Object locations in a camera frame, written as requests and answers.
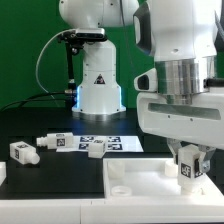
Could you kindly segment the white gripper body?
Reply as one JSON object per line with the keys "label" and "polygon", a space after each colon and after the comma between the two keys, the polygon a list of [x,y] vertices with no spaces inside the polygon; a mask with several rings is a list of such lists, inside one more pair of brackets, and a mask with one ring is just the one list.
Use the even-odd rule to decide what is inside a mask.
{"label": "white gripper body", "polygon": [[168,105],[156,93],[137,96],[137,114],[143,132],[224,149],[224,94],[194,95],[191,105]]}

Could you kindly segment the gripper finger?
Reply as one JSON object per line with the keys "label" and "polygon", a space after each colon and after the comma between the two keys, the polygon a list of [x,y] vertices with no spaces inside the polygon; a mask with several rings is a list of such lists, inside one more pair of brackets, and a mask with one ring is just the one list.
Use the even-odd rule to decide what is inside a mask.
{"label": "gripper finger", "polygon": [[178,164],[178,150],[182,147],[181,141],[176,139],[167,139],[167,145],[170,149],[175,164]]}
{"label": "gripper finger", "polygon": [[207,173],[210,170],[210,160],[216,151],[215,147],[199,145],[199,158],[195,160],[195,172],[198,175]]}

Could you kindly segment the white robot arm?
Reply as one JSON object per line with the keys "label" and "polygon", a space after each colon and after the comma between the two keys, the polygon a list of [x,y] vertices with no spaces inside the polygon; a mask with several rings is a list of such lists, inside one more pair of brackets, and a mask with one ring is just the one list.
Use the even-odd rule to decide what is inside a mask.
{"label": "white robot arm", "polygon": [[224,80],[216,76],[215,47],[222,0],[60,0],[59,12],[72,44],[84,48],[73,112],[92,118],[123,111],[116,48],[105,30],[132,25],[137,47],[154,60],[134,80],[141,130],[166,138],[175,156],[183,143],[195,144],[199,169],[207,171],[209,154],[224,149]]}

